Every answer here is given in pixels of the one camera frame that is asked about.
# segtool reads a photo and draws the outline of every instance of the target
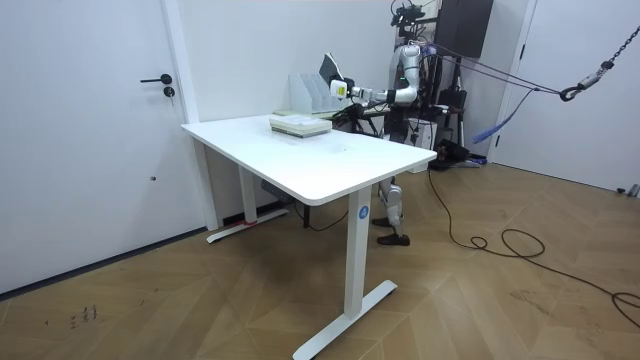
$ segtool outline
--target white door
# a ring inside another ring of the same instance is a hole
[[[638,0],[538,0],[518,75],[556,90],[574,86],[637,29],[639,14]],[[492,160],[606,189],[640,183],[640,38],[615,64],[570,103],[532,94]],[[525,91],[513,91],[509,112]]]
[[[204,225],[161,1],[0,2],[0,293]]]

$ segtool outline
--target baseboard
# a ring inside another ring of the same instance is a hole
[[[260,206],[256,209],[258,216],[284,208],[281,202],[276,201],[270,204]],[[222,227],[233,225],[240,221],[244,221],[244,213],[235,214],[222,219]]]
[[[34,290],[38,290],[38,289],[43,288],[45,286],[53,285],[53,284],[58,283],[60,281],[71,279],[73,277],[76,277],[78,275],[82,275],[82,274],[87,273],[89,271],[93,271],[93,270],[99,269],[101,267],[104,267],[104,266],[107,266],[107,265],[111,265],[111,264],[113,264],[115,262],[122,261],[122,260],[128,259],[128,258],[133,257],[133,256],[144,254],[144,253],[149,252],[151,250],[155,250],[155,249],[161,248],[163,246],[167,246],[167,245],[172,244],[172,243],[174,243],[176,241],[184,240],[186,238],[192,237],[194,235],[198,235],[198,234],[203,233],[205,231],[207,231],[207,228],[205,228],[205,227],[202,227],[202,228],[199,228],[199,229],[196,229],[196,230],[192,230],[192,231],[186,232],[184,234],[173,236],[173,237],[170,237],[168,239],[161,240],[161,241],[158,241],[156,243],[149,244],[147,246],[143,246],[143,247],[135,249],[135,250],[127,251],[126,253],[123,253],[123,254],[120,254],[120,255],[112,256],[110,258],[98,261],[98,262],[93,263],[93,264],[85,265],[83,267],[79,267],[77,269],[70,270],[70,271],[67,271],[65,273],[62,273],[62,274],[59,274],[59,275],[55,275],[55,276],[52,276],[52,277],[44,279],[44,280],[40,280],[40,281],[35,282],[33,284],[29,284],[29,285],[25,285],[25,286],[19,287],[19,288],[15,289],[15,290],[7,291],[5,293],[0,294],[0,301],[11,299],[13,297],[20,296],[22,294],[26,294],[26,293],[34,291]]]

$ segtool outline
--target desk top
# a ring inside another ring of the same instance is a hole
[[[306,139],[271,130],[275,115],[182,125],[193,137],[303,203],[322,205],[436,158],[430,150],[331,131]]]

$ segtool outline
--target humanoid robot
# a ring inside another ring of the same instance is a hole
[[[399,28],[399,36],[403,42],[397,46],[390,68],[390,84],[388,90],[373,90],[356,86],[355,82],[340,73],[331,54],[325,55],[320,74],[329,84],[331,93],[338,98],[349,98],[363,108],[387,104],[390,113],[385,116],[384,133],[390,141],[404,143],[409,134],[410,116],[415,116],[416,109],[421,107],[424,99],[420,98],[421,83],[424,81],[423,49],[413,43],[417,34],[415,21],[424,16],[419,6],[402,7],[394,13],[392,26]],[[378,238],[381,245],[409,246],[410,239],[402,227],[402,189],[389,178],[379,183],[378,195],[385,205],[387,217],[374,219],[376,226],[390,227],[393,234]]]

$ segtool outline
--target wooden floor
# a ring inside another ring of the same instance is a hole
[[[640,293],[640,200],[500,166],[434,181],[461,240],[485,236],[504,251],[501,229],[526,230],[548,245],[541,263]],[[412,245],[379,247],[375,238],[386,232],[371,228],[366,290],[386,279],[399,288],[318,359],[640,359],[640,330],[608,296],[453,245],[426,174],[399,183]],[[314,209],[313,223],[330,223],[346,207],[340,199]],[[377,199],[372,207],[381,215]],[[0,359],[291,359],[341,313],[346,227],[314,233],[288,215],[218,244],[202,234],[4,301]]]

